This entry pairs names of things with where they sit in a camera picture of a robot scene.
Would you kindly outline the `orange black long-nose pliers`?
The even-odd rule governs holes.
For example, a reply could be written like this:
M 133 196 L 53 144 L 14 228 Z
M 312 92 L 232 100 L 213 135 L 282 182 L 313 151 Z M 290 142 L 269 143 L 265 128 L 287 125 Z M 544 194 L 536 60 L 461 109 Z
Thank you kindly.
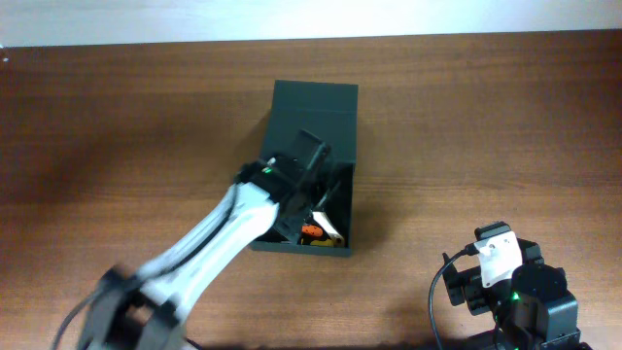
M 301 239 L 304 240 L 323 240 L 324 230 L 315 225 L 303 225 L 301 228 Z

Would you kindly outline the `yellow black stubby screwdriver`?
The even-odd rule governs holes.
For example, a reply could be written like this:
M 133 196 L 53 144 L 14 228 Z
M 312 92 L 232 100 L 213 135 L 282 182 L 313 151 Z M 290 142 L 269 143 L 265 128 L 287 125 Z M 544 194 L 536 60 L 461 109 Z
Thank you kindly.
M 330 238 L 325 239 L 325 240 L 302 238 L 301 244 L 309 245 L 309 246 L 319 246 L 319 247 L 334 247 L 334 242 Z

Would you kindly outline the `orange scraper wooden handle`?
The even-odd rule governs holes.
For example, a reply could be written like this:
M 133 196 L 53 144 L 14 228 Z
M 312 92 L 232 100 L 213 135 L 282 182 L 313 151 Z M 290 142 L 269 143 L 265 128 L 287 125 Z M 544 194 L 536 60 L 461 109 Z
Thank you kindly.
M 336 227 L 328 218 L 325 212 L 313 212 L 313 220 L 323 229 L 323 231 L 333 241 L 335 247 L 343 248 L 346 244 L 345 238 L 338 232 Z

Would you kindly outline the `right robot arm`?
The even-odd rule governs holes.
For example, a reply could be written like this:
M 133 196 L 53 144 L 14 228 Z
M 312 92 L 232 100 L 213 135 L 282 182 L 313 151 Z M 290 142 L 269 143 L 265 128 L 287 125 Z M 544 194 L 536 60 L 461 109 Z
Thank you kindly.
M 466 350 L 589 350 L 577 326 L 578 302 L 565 271 L 544 262 L 537 243 L 519 239 L 523 264 L 507 280 L 482 286 L 480 269 L 457 271 L 443 256 L 443 282 L 450 302 L 466 304 L 473 316 L 490 312 L 495 327 L 472 335 L 457 347 Z

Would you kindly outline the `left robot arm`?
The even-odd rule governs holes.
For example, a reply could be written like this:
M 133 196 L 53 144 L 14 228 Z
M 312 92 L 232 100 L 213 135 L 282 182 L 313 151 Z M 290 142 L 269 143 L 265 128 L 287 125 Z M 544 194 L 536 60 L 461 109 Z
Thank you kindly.
M 328 143 L 301 130 L 285 151 L 243 165 L 222 201 L 186 236 L 130 276 L 110 269 L 90 300 L 80 349 L 185 349 L 200 296 L 252 241 L 300 225 Z

